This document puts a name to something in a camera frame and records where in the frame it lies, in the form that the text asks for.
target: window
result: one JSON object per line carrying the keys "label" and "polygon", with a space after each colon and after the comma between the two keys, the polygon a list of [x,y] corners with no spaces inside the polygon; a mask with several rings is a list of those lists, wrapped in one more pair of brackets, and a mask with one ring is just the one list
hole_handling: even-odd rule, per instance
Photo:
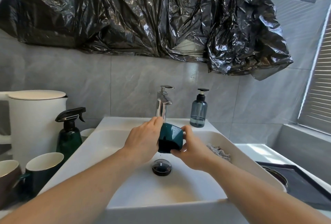
{"label": "window", "polygon": [[331,134],[331,16],[313,65],[298,123]]}

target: hand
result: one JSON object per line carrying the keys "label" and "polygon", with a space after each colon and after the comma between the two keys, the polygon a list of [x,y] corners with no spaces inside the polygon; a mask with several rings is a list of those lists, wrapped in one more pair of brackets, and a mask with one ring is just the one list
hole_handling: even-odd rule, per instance
{"label": "hand", "polygon": [[122,150],[134,155],[139,164],[151,160],[159,149],[158,141],[162,125],[162,117],[153,117],[149,122],[133,128]]}
{"label": "hand", "polygon": [[194,170],[207,172],[211,161],[217,159],[217,156],[209,150],[201,139],[193,134],[191,126],[183,126],[182,130],[185,132],[184,139],[186,139],[186,143],[180,151],[171,150],[172,155],[180,158],[188,167]]}

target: forearm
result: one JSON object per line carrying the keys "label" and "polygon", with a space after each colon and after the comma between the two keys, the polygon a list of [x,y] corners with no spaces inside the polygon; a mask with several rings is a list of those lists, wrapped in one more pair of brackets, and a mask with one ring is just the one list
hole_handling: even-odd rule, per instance
{"label": "forearm", "polygon": [[0,223],[91,223],[134,169],[130,154],[120,150],[37,196]]}
{"label": "forearm", "polygon": [[251,224],[330,224],[330,219],[221,158],[208,172]]}

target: white sink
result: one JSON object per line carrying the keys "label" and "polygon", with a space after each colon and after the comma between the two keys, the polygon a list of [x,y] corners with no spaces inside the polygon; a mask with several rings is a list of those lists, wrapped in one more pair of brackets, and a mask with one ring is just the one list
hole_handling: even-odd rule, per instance
{"label": "white sink", "polygon": [[[130,130],[147,120],[149,119],[105,117],[96,130],[46,184],[41,193],[122,148]],[[167,119],[167,122],[182,127],[188,124],[189,120]],[[221,146],[225,153],[231,154],[234,165],[254,174],[275,188],[285,190],[278,180],[245,155],[208,121],[203,128],[193,128],[193,132],[206,144]],[[160,177],[152,172],[151,164],[160,158],[166,159],[172,164],[172,171],[168,176]],[[152,210],[157,207],[160,210],[160,207],[167,209],[170,207],[171,209],[171,206],[174,206],[178,210],[178,208],[185,208],[190,204],[195,207],[197,204],[198,206],[206,204],[221,207],[222,204],[227,205],[229,202],[223,189],[209,174],[190,169],[171,154],[156,153],[150,162],[137,169],[118,189],[107,209],[133,209],[136,211],[139,207],[144,207],[141,209],[146,211],[146,208]]]}

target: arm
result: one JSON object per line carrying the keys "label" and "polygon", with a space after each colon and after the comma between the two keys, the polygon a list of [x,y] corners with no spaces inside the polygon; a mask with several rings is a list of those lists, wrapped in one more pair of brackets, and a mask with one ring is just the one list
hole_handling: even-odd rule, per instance
{"label": "arm", "polygon": [[172,150],[172,154],[192,169],[213,176],[251,224],[331,223],[329,218],[307,204],[213,154],[194,136],[190,126],[183,127],[183,130],[186,145],[181,151]]}
{"label": "arm", "polygon": [[133,128],[124,147],[0,220],[0,224],[91,223],[136,166],[158,151],[161,117]]}

